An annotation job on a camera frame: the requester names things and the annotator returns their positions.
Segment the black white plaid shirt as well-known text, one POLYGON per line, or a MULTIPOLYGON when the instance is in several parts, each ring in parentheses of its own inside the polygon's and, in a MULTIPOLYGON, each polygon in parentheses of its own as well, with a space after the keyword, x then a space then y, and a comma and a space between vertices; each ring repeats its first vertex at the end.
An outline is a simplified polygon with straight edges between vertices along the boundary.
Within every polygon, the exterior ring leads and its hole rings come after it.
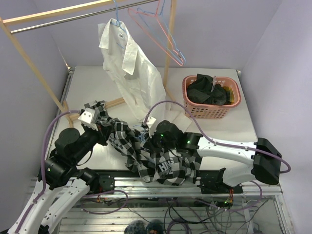
POLYGON ((195 184, 202 158, 182 156, 176 150, 155 153, 145 149, 144 143, 135 138, 136 134, 127 122, 109 117, 105 101, 86 103, 84 107, 99 111, 97 122, 113 125, 108 140, 110 145, 127 158, 126 168, 138 173, 144 182, 157 181, 172 186, 180 186, 186 181, 195 184))

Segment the blue wire hanger plaid shirt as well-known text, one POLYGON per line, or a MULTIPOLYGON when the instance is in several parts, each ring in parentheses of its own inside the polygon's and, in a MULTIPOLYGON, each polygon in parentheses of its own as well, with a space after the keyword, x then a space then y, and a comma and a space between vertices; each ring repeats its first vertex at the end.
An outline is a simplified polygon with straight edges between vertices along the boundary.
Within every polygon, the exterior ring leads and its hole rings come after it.
POLYGON ((133 127, 133 131, 135 132, 135 138, 139 141, 145 143, 150 137, 149 137, 149 127, 147 125, 141 124, 141 125, 135 125, 133 127))

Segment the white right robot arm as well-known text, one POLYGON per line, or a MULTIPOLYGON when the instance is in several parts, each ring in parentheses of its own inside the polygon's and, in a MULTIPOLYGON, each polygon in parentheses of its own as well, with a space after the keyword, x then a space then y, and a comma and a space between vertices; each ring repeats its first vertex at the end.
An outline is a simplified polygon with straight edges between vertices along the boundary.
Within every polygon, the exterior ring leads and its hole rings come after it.
POLYGON ((235 167, 214 171, 212 181, 202 185, 211 193, 225 193, 251 180, 267 185, 279 183, 282 156, 265 138, 257 142, 208 140, 200 133, 182 132, 175 124, 164 120, 144 146, 155 153, 171 150, 185 157, 215 157, 238 162, 235 167))

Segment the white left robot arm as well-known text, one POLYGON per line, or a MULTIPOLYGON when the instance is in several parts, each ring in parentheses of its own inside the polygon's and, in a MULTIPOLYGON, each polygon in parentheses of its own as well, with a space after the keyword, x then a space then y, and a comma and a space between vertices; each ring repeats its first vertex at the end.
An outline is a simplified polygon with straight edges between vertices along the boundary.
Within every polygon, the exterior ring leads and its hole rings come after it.
POLYGON ((99 191, 100 176, 78 163, 96 144, 107 145, 113 126, 95 124, 61 131, 50 157, 41 163, 34 191, 14 225, 4 234, 51 234, 63 216, 85 195, 99 191))

